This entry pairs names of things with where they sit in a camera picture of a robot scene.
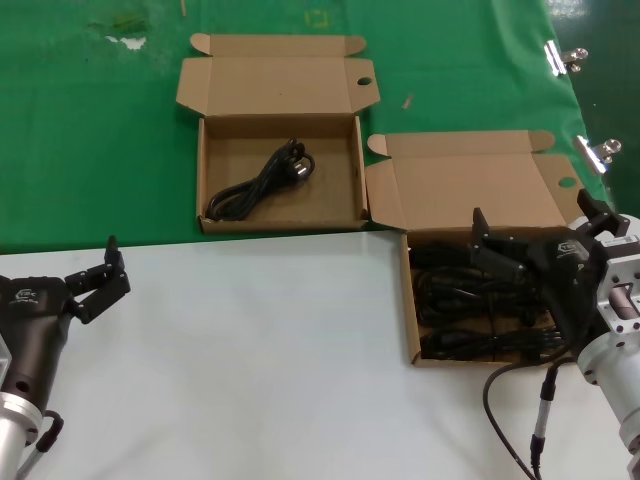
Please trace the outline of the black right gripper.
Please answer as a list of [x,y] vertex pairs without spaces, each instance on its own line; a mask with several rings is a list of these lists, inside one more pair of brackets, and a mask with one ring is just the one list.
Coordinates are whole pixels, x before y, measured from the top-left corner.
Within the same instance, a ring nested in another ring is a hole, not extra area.
[[624,236],[624,218],[605,201],[581,189],[577,204],[584,224],[536,238],[491,230],[476,207],[470,245],[471,264],[493,278],[539,282],[542,300],[575,358],[606,330],[596,300],[601,272],[590,262],[591,249],[603,233]]

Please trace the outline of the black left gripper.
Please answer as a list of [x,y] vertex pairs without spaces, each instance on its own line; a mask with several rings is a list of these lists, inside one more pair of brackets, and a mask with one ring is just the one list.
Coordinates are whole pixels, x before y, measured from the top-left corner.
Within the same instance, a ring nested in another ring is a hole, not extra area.
[[72,316],[87,325],[131,291],[110,236],[102,264],[67,276],[1,279],[1,337],[11,354],[1,391],[47,409]]

